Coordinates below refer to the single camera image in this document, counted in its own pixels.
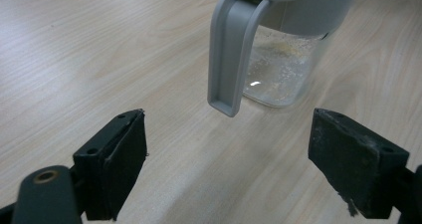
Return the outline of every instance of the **light wood surface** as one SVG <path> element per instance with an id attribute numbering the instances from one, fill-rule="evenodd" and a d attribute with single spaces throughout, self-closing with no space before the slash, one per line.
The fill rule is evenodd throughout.
<path id="1" fill-rule="evenodd" d="M 308 160 L 313 109 L 422 163 L 422 0 L 355 0 L 286 109 L 206 102 L 217 0 L 0 0 L 0 204 L 115 115 L 146 110 L 150 157 L 117 223 L 396 223 L 351 218 Z"/>

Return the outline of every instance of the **gray handle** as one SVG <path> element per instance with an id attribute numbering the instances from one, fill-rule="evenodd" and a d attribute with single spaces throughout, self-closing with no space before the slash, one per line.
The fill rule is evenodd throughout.
<path id="1" fill-rule="evenodd" d="M 208 103 L 228 116 L 239 111 L 252 43 L 268 0 L 220 0 L 211 21 Z"/>

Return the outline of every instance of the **jar contents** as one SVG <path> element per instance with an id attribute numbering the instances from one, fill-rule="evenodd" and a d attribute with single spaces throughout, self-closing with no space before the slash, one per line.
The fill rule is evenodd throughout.
<path id="1" fill-rule="evenodd" d="M 296 36 L 259 26 L 244 95 L 270 107 L 285 107 L 302 94 L 320 49 L 321 36 Z"/>

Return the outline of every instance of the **wooden table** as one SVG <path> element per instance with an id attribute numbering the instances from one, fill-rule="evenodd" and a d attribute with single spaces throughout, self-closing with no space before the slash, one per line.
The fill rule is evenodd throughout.
<path id="1" fill-rule="evenodd" d="M 355 0 L 286 109 L 206 102 L 217 0 L 0 0 L 0 204 L 115 115 L 146 110 L 150 157 L 117 223 L 396 223 L 349 217 L 308 160 L 315 107 L 422 163 L 422 0 Z"/>

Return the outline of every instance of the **wood grain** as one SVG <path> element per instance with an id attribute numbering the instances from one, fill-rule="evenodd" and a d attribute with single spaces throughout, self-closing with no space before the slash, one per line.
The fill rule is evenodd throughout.
<path id="1" fill-rule="evenodd" d="M 355 0 L 286 109 L 206 102 L 218 0 L 0 0 L 0 205 L 115 115 L 143 108 L 150 157 L 117 223 L 396 223 L 349 217 L 308 160 L 315 107 L 422 163 L 422 0 Z"/>

